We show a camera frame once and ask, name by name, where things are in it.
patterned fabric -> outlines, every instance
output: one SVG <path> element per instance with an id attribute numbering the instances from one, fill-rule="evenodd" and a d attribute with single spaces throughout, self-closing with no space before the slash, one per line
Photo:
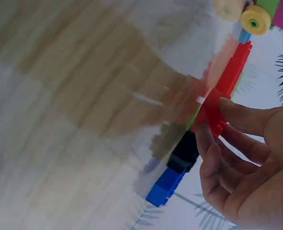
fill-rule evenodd
<path id="1" fill-rule="evenodd" d="M 262 109 L 283 106 L 283 31 L 273 29 L 264 36 L 253 36 L 252 44 L 233 101 Z M 149 205 L 132 230 L 239 230 L 205 202 L 199 178 L 201 162 L 199 158 L 167 206 Z"/>

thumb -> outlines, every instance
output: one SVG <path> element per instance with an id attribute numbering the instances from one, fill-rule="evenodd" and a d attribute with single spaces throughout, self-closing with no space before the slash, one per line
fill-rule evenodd
<path id="1" fill-rule="evenodd" d="M 224 118 L 235 129 L 256 136 L 263 137 L 268 121 L 283 107 L 273 109 L 253 109 L 233 103 L 227 98 L 221 97 L 219 108 Z"/>

red building block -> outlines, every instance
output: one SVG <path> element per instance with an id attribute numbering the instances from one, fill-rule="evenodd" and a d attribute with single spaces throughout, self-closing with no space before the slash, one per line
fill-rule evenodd
<path id="1" fill-rule="evenodd" d="M 219 99 L 220 97 L 231 98 L 231 94 L 240 78 L 251 49 L 251 42 L 238 45 L 238 48 L 228 62 L 218 84 L 204 101 L 195 121 L 195 123 L 207 122 L 216 138 L 220 136 L 227 123 L 220 112 Z"/>

wooden table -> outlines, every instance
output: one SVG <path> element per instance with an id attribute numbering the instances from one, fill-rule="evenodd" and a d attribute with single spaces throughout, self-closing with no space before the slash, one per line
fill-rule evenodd
<path id="1" fill-rule="evenodd" d="M 228 34 L 203 2 L 0 0 L 0 230 L 133 226 L 185 131 L 187 72 Z M 209 17 L 187 33 L 195 7 Z M 175 52 L 182 35 L 200 51 Z"/>

yellow toy wheel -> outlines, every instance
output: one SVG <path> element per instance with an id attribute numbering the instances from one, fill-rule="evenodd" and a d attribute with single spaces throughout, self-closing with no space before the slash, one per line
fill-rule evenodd
<path id="1" fill-rule="evenodd" d="M 262 7 L 248 6 L 241 15 L 241 25 L 250 34 L 264 35 L 270 28 L 270 15 Z"/>
<path id="2" fill-rule="evenodd" d="M 240 19 L 247 0 L 215 0 L 216 14 L 228 22 L 237 22 Z"/>

